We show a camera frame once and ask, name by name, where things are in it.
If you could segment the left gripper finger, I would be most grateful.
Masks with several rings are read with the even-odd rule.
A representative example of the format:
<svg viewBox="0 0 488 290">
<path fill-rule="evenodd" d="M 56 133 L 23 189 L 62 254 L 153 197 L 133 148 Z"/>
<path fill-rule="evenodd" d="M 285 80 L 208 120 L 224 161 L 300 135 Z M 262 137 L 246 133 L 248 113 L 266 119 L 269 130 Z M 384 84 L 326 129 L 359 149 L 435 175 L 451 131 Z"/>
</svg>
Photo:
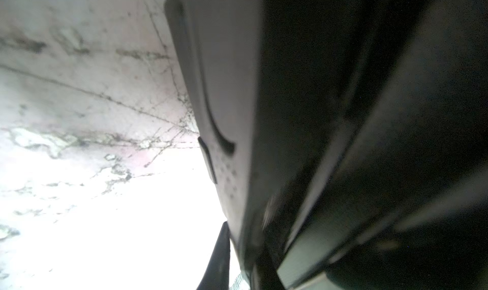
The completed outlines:
<svg viewBox="0 0 488 290">
<path fill-rule="evenodd" d="M 197 290 L 228 290 L 231 241 L 227 221 L 222 224 L 212 255 Z"/>
</svg>

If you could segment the black hard-shell suitcase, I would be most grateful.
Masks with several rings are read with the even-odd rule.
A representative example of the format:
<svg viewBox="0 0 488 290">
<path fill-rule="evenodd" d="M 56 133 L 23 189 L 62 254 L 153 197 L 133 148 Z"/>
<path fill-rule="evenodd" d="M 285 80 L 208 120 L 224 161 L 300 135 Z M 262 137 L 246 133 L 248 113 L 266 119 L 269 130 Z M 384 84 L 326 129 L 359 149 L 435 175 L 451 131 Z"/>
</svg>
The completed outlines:
<svg viewBox="0 0 488 290">
<path fill-rule="evenodd" d="M 487 0 L 166 0 L 252 289 L 487 288 Z"/>
</svg>

